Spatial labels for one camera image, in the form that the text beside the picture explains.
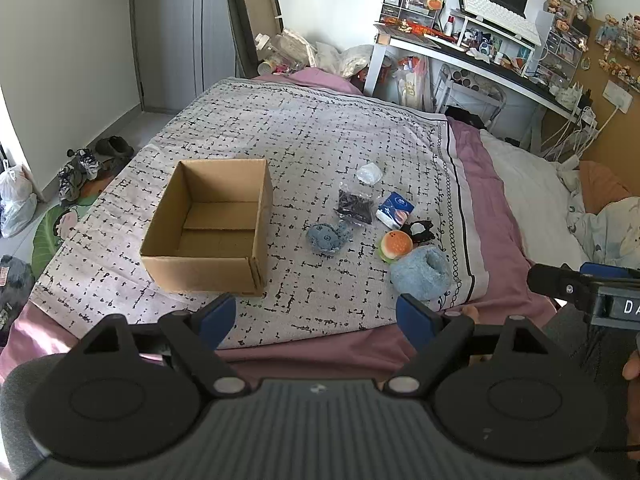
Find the person's right hand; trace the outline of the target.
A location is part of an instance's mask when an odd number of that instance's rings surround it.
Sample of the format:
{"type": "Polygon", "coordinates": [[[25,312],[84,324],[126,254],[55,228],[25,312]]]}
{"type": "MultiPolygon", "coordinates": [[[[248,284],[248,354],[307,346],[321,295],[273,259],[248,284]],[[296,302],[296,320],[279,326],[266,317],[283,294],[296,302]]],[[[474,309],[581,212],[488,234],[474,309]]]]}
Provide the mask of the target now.
{"type": "Polygon", "coordinates": [[[639,352],[634,350],[623,367],[623,378],[628,382],[627,414],[628,446],[639,446],[640,439],[640,359],[639,352]]]}

